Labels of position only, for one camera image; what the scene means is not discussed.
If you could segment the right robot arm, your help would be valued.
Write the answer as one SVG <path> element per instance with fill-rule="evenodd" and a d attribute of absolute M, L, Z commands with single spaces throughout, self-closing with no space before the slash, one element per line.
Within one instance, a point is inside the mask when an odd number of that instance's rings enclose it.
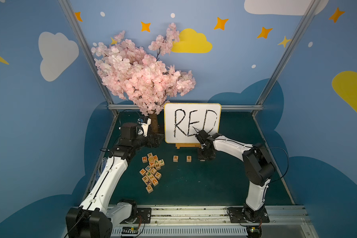
<path fill-rule="evenodd" d="M 249 179 L 248 195 L 243 207 L 229 207 L 227 214 L 231 223 L 268 223 L 265 196 L 276 171 L 269 149 L 262 144 L 246 144 L 229 139 L 219 133 L 208 134 L 196 129 L 196 139 L 201 145 L 198 149 L 200 161 L 211 161 L 216 151 L 232 155 L 244 163 L 245 174 Z"/>

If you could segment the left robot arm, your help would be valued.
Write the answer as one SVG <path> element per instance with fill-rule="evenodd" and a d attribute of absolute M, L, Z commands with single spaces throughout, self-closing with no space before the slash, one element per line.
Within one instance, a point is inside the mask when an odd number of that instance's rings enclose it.
<path fill-rule="evenodd" d="M 124 123 L 118 142 L 107 149 L 108 157 L 100 177 L 77 208 L 70 208 L 65 220 L 67 238 L 109 238 L 113 227 L 122 222 L 141 222 L 137 204 L 122 199 L 109 208 L 111 197 L 131 160 L 143 147 L 158 147 L 162 135 L 149 132 L 151 119 L 142 117 L 137 123 Z"/>

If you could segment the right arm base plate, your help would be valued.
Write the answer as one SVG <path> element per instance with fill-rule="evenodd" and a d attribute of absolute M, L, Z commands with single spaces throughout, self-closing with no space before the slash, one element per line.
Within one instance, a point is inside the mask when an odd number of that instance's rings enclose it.
<path fill-rule="evenodd" d="M 269 223 L 268 212 L 265 206 L 254 211 L 249 207 L 228 207 L 227 214 L 231 223 Z"/>

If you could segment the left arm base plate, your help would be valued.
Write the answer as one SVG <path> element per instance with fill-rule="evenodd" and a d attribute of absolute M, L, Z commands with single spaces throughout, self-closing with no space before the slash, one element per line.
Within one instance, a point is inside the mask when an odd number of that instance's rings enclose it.
<path fill-rule="evenodd" d="M 150 224 L 152 217 L 152 209 L 147 208 L 137 208 L 131 213 L 131 222 L 132 224 Z"/>

